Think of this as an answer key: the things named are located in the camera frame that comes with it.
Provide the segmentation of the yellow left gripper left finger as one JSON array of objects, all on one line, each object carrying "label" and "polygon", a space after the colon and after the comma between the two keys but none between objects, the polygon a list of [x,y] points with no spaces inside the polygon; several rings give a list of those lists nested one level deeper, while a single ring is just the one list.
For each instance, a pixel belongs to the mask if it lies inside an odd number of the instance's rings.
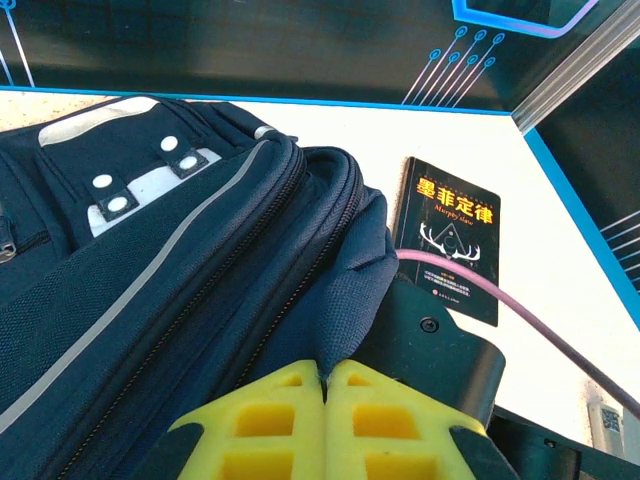
[{"label": "yellow left gripper left finger", "polygon": [[325,453],[316,362],[301,360],[176,420],[142,480],[325,480]]}]

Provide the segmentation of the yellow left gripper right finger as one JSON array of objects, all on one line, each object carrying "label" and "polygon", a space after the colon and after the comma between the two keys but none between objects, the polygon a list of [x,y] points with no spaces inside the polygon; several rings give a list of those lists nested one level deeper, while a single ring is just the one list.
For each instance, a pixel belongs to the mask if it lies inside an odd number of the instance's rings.
[{"label": "yellow left gripper right finger", "polygon": [[475,418],[353,360],[328,381],[328,480],[519,480]]}]

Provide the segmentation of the black book orange title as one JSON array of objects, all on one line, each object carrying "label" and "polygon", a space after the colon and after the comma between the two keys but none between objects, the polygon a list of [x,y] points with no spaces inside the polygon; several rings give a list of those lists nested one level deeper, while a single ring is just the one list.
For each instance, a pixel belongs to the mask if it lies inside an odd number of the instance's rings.
[{"label": "black book orange title", "polygon": [[[394,214],[394,245],[451,260],[498,284],[500,207],[497,194],[410,157]],[[399,273],[445,307],[498,324],[498,300],[453,271],[403,260]]]}]

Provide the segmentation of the navy blue backpack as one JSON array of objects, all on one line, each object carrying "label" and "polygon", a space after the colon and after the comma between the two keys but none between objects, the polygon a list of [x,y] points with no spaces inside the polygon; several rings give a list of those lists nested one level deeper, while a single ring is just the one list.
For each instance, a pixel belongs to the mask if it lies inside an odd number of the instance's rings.
[{"label": "navy blue backpack", "polygon": [[180,416],[370,330],[397,271],[356,159],[226,102],[0,132],[0,480],[127,480]]}]

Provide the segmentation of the aluminium frame post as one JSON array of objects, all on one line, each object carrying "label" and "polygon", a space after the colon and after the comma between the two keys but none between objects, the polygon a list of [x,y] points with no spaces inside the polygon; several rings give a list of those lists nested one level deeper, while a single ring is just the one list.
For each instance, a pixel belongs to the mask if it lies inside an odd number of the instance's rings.
[{"label": "aluminium frame post", "polygon": [[625,0],[514,109],[511,117],[526,136],[640,37],[640,0]]}]

